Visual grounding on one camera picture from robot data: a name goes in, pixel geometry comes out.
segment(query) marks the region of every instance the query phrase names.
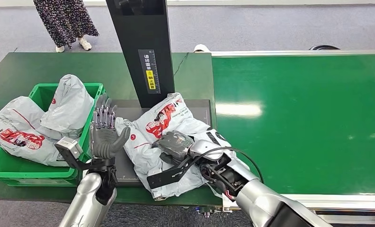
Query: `black metal pillar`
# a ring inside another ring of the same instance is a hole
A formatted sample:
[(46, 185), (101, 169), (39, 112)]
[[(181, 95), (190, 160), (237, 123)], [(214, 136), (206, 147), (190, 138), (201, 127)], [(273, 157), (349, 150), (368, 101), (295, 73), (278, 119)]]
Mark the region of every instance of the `black metal pillar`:
[(106, 0), (142, 108), (175, 92), (166, 0)]

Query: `white plastic bag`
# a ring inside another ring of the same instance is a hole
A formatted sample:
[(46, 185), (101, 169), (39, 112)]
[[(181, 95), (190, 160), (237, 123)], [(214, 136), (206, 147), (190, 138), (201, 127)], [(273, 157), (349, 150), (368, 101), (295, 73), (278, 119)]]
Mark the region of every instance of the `white plastic bag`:
[(39, 132), (60, 140), (63, 136), (80, 137), (94, 105), (83, 83), (74, 75), (61, 78), (48, 111), (41, 117)]
[(163, 133), (175, 130), (185, 119), (193, 119), (193, 114), (180, 93), (172, 93), (133, 124), (150, 143), (153, 143)]
[(165, 185), (156, 189), (150, 189), (147, 182), (147, 176), (153, 173), (161, 172), (172, 167), (160, 159), (161, 150), (151, 148), (151, 144), (128, 120), (120, 117), (116, 118), (115, 127), (118, 135), (124, 127), (130, 127), (130, 139), (126, 142), (124, 148), (134, 164), (134, 170), (143, 183), (144, 187), (151, 192), (152, 197), (161, 201), (171, 196), (180, 196), (182, 193), (195, 189), (203, 185), (206, 180), (201, 176), (197, 167), (192, 167), (182, 177), (179, 182)]
[(29, 97), (18, 97), (0, 111), (0, 146), (18, 157), (47, 166), (68, 166), (55, 140), (37, 132), (44, 112)]
[(168, 97), (152, 109), (144, 113), (134, 122), (117, 118), (115, 128), (118, 134), (124, 127), (131, 128), (131, 137), (124, 148), (134, 170), (155, 200), (163, 200), (170, 196), (179, 196), (184, 192), (200, 187), (206, 180), (201, 176), (197, 166), (192, 166), (179, 182), (150, 189), (147, 176), (167, 170), (172, 165), (160, 159), (161, 150), (151, 148), (151, 144), (163, 133), (178, 130), (192, 136), (195, 140), (207, 140), (220, 146), (230, 146), (215, 129), (193, 118), (191, 111), (179, 93), (168, 94)]

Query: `humanoid robot hand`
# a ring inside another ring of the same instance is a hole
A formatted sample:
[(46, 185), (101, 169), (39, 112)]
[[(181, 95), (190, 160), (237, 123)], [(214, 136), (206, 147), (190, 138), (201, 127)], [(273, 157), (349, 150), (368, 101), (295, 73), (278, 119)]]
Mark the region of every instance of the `humanoid robot hand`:
[(94, 109), (93, 121), (90, 125), (90, 149), (95, 157), (112, 158), (129, 138), (130, 128), (122, 130), (120, 136), (115, 130), (117, 106), (112, 105), (112, 99), (106, 93), (102, 94)]

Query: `black cable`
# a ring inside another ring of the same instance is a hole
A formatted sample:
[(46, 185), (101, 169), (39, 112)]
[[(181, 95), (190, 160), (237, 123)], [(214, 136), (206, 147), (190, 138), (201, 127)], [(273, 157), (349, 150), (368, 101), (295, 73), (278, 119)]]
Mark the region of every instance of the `black cable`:
[(331, 46), (331, 45), (322, 44), (322, 45), (312, 46), (309, 50), (310, 51), (325, 51), (325, 50), (339, 50), (339, 48), (335, 46)]
[(259, 177), (260, 177), (260, 182), (264, 183), (264, 178), (263, 178), (263, 174), (261, 174), (261, 171), (260, 171), (260, 168), (259, 166), (253, 161), (253, 159), (251, 159), (246, 153), (244, 153), (243, 151), (241, 150), (238, 150), (236, 148), (233, 148), (233, 147), (220, 147), (220, 148), (214, 148), (214, 149), (211, 149), (211, 150), (208, 150), (206, 151), (205, 153), (201, 154), (200, 156), (196, 157), (195, 159), (193, 159), (193, 161), (184, 169), (184, 172), (186, 172), (192, 165), (194, 165), (199, 159), (201, 159), (202, 157), (204, 157), (206, 154), (210, 153), (210, 152), (214, 152), (214, 151), (217, 151), (217, 150), (224, 150), (224, 149), (227, 149), (227, 150), (233, 150), (235, 152), (239, 152), (241, 154), (243, 154), (247, 159), (249, 159), (249, 161), (254, 165), (254, 167), (256, 168), (257, 172), (259, 173)]

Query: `scale platform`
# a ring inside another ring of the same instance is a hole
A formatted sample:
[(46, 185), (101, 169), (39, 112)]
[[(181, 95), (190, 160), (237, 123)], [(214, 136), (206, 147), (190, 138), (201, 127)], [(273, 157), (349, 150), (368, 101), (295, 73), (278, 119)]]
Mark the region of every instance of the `scale platform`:
[[(212, 126), (210, 100), (191, 99), (185, 100), (185, 102), (194, 118)], [(116, 116), (130, 121), (137, 120), (143, 113), (149, 110), (149, 108), (141, 108), (138, 100), (113, 100), (112, 103), (118, 106)], [(133, 163), (122, 148), (115, 157), (116, 177), (118, 179), (117, 186), (142, 185), (133, 170), (133, 166)]]

